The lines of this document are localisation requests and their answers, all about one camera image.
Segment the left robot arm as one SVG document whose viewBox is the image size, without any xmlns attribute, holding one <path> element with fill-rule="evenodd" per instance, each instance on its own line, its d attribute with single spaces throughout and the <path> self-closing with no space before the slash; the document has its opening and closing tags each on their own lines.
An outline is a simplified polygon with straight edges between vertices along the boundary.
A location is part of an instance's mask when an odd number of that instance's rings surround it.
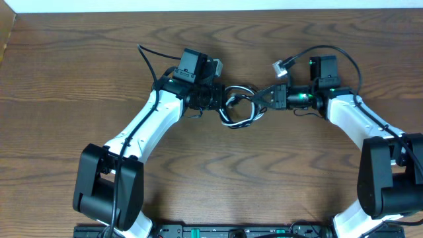
<svg viewBox="0 0 423 238">
<path fill-rule="evenodd" d="M 145 106 L 103 146 L 88 144 L 81 153 L 73 209 L 105 226 L 98 237 L 148 237 L 153 222 L 143 214 L 144 165 L 165 132 L 187 109 L 219 110 L 225 104 L 215 83 L 219 59 L 184 49 L 179 65 L 153 76 Z"/>
</svg>

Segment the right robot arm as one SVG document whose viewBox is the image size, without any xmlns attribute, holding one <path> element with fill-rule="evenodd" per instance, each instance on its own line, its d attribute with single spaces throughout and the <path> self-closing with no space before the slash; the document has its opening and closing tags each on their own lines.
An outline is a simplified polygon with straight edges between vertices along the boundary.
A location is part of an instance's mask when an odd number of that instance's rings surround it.
<svg viewBox="0 0 423 238">
<path fill-rule="evenodd" d="M 422 211 L 422 134 L 407 134 L 376 115 L 351 88 L 340 86 L 335 56 L 309 60 L 311 85 L 290 82 L 257 92 L 252 101 L 275 110 L 313 108 L 361 151 L 358 199 L 335 215 L 325 236 L 369 237 Z"/>
</svg>

